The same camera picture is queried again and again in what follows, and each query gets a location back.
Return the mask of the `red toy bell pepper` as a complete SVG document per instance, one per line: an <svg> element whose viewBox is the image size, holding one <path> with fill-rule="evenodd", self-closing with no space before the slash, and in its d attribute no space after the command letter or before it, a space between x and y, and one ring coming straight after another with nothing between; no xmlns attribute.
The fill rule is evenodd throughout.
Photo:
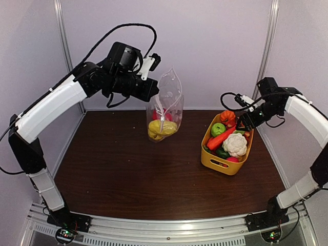
<svg viewBox="0 0 328 246"><path fill-rule="evenodd" d="M164 118L167 121L173 121L173 117L172 114L169 113L165 113L166 109L164 109ZM152 120L158 120L161 119L162 115L160 112L157 112L155 109L153 110L153 114L152 114Z"/></svg>

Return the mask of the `red toy apple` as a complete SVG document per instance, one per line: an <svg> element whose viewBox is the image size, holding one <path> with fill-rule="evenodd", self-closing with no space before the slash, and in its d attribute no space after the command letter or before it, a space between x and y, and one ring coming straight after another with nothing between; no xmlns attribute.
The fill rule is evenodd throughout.
<svg viewBox="0 0 328 246"><path fill-rule="evenodd" d="M239 163L239 159L237 157L230 156L226 159L226 161L234 162L234 163Z"/></svg>

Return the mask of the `white toy cauliflower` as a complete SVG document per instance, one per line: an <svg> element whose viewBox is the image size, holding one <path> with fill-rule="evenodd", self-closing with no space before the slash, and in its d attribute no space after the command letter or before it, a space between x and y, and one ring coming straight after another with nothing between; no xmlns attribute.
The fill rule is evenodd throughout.
<svg viewBox="0 0 328 246"><path fill-rule="evenodd" d="M232 157L241 157L247 152L247 140L241 133L232 133L223 142L223 149Z"/></svg>

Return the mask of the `right aluminium frame post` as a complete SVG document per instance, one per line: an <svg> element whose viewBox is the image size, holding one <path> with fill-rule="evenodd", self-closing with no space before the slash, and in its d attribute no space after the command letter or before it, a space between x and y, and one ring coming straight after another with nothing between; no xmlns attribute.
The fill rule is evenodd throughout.
<svg viewBox="0 0 328 246"><path fill-rule="evenodd" d="M270 51L272 48L276 27L277 27L278 14L279 14L279 0L272 0L271 7L270 7L268 28L267 28L267 33L264 43L264 49L262 53L259 72L255 84L255 89L253 91L252 99L256 99L257 96L259 95L259 89L257 88L257 83L264 78L268 67Z"/></svg>

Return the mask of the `green toy apple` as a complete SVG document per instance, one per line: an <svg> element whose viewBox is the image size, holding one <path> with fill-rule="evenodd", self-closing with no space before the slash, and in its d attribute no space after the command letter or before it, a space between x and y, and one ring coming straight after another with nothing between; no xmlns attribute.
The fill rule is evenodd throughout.
<svg viewBox="0 0 328 246"><path fill-rule="evenodd" d="M212 137L217 137L222 133L224 133L225 131L226 131L225 125L220 122L214 123L210 130Z"/></svg>

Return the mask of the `left aluminium frame post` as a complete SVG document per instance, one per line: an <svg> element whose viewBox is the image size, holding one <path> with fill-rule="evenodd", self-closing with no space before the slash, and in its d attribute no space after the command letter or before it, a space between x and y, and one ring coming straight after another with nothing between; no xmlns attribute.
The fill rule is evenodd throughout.
<svg viewBox="0 0 328 246"><path fill-rule="evenodd" d="M68 40L67 40L62 2L61 0L54 0L53 3L54 3L54 10L57 19L61 47L64 54L64 61L66 64L67 71L70 72L73 69L73 66L72 66L72 59L71 59L71 54L70 54Z"/></svg>

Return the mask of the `clear zip top bag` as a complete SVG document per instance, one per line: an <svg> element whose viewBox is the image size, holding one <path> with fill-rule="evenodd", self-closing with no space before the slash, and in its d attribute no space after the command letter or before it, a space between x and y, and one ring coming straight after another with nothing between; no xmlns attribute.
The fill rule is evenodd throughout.
<svg viewBox="0 0 328 246"><path fill-rule="evenodd" d="M158 88L159 93L153 96L146 106L147 130L148 124L152 121L153 110L155 109L157 112L160 112L162 115L160 120L164 121L164 109L166 109L165 113L170 112L172 114L173 122L177 124L178 131L182 123L184 96L182 93L182 83L174 68L171 68L160 78ZM148 138L153 142L162 141L155 141L149 136Z"/></svg>

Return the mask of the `orange toy carrot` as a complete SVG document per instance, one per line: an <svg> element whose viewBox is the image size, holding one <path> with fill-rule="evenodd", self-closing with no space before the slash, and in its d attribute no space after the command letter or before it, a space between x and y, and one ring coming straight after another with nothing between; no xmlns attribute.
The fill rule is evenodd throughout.
<svg viewBox="0 0 328 246"><path fill-rule="evenodd" d="M212 140L209 140L207 143L207 147L213 151L218 149L222 143L228 138L230 134L232 134L236 130L236 126L229 128L222 134L218 135L217 137L214 137Z"/></svg>

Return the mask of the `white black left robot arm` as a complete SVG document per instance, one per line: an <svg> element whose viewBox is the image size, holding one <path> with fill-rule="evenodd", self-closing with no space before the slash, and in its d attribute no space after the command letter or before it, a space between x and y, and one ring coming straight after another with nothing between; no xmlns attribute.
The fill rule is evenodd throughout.
<svg viewBox="0 0 328 246"><path fill-rule="evenodd" d="M141 51L115 42L108 56L95 64L81 62L54 88L20 115L11 118L8 142L21 167L38 189L53 218L63 228L70 227L74 217L50 175L38 139L39 134L74 105L101 92L112 99L119 93L149 102L157 95L158 82L148 77L161 62L154 53L142 56Z"/></svg>

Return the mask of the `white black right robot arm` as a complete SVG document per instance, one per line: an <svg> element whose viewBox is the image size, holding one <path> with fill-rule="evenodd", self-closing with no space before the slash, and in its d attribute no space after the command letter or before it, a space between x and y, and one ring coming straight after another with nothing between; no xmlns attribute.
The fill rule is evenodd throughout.
<svg viewBox="0 0 328 246"><path fill-rule="evenodd" d="M327 184L327 118L294 88L277 88L277 91L262 95L257 100L240 94L235 95L234 99L242 106L239 111L246 111L237 121L238 130L252 130L275 115L288 113L313 135L321 147L308 173L269 200L268 211L263 214L262 220L266 226L271 227L282 218L283 211L308 199Z"/></svg>

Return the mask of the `orange toy pumpkin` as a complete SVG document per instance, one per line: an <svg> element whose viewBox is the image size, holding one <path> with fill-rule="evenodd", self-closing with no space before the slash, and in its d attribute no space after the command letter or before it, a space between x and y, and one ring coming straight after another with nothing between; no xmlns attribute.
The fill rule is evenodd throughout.
<svg viewBox="0 0 328 246"><path fill-rule="evenodd" d="M234 124L236 115L233 111L225 110L220 114L220 121L224 125Z"/></svg>

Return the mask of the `yellow plastic basket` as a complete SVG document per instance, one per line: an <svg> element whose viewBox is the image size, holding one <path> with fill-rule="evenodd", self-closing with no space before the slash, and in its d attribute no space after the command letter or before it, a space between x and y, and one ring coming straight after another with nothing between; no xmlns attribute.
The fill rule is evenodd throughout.
<svg viewBox="0 0 328 246"><path fill-rule="evenodd" d="M237 158L238 162L233 162L221 158L218 155L216 155L214 151L210 151L207 149L207 142L210 140L210 136L211 136L210 130L211 127L214 125L214 123L220 123L220 114L217 114L213 118L201 142L201 163L205 167L221 172L223 174L230 175L230 176L235 175L248 159L253 142L254 130L250 132L249 139L247 139L246 153L243 156Z"/></svg>

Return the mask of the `green toy avocado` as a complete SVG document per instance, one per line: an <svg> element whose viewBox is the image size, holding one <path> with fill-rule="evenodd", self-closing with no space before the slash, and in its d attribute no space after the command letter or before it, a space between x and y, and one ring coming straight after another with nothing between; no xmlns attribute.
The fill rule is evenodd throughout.
<svg viewBox="0 0 328 246"><path fill-rule="evenodd" d="M227 159L230 157L230 154L228 152L226 152L223 148L219 148L215 151L215 154L222 158L222 159Z"/></svg>

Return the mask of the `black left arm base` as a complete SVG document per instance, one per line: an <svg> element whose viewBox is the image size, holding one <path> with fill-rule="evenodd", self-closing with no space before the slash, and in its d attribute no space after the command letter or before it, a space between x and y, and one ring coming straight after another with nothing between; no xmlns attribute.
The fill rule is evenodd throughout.
<svg viewBox="0 0 328 246"><path fill-rule="evenodd" d="M50 212L47 223L74 232L88 232L91 225L91 217L71 213L70 211Z"/></svg>

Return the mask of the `aluminium frame post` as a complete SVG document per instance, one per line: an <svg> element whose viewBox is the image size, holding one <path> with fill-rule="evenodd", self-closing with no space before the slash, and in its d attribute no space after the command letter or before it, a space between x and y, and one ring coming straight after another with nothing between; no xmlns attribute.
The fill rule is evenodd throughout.
<svg viewBox="0 0 328 246"><path fill-rule="evenodd" d="M67 40L62 2L61 0L54 0L53 3L54 3L54 10L57 19L61 47L64 54L64 61L66 64L67 71L70 72L73 69L73 66L72 66L72 59L71 59L71 54L70 54L68 40Z"/></svg>
<svg viewBox="0 0 328 246"><path fill-rule="evenodd" d="M253 91L252 99L256 99L257 96L259 95L259 89L257 88L257 83L264 78L268 67L270 51L272 48L276 27L277 27L278 14L279 14L279 0L272 0L271 7L270 7L268 28L267 28L267 33L264 43L264 49L262 53L259 72L255 84L255 89Z"/></svg>

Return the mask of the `yellow toy bell pepper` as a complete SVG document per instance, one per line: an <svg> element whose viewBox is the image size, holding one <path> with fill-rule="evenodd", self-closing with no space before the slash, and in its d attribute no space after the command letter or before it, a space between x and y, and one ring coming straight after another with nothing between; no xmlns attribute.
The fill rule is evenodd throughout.
<svg viewBox="0 0 328 246"><path fill-rule="evenodd" d="M171 136L177 131L178 127L175 122L168 120L153 120L148 124L148 136L155 140L160 141L164 138Z"/></svg>

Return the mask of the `aluminium front rail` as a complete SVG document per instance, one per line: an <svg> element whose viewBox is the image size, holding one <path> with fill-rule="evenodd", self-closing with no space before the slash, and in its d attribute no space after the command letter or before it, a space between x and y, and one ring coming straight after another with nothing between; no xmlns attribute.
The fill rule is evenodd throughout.
<svg viewBox="0 0 328 246"><path fill-rule="evenodd" d="M289 209L282 225L250 231L245 218L250 214L191 220L134 220L91 217L88 232L78 232L67 245L319 245L304 205ZM59 227L47 223L44 205L32 203L18 245L60 245L55 240ZM266 242L262 236L281 229L283 241Z"/></svg>

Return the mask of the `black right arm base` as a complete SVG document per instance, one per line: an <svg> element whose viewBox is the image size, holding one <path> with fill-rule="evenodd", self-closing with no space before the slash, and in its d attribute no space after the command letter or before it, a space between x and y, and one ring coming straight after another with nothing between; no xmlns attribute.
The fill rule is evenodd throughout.
<svg viewBox="0 0 328 246"><path fill-rule="evenodd" d="M277 201L277 196L268 200L266 211L257 214L250 213L245 217L245 223L249 232L278 227L282 223L289 222L287 209L282 209Z"/></svg>

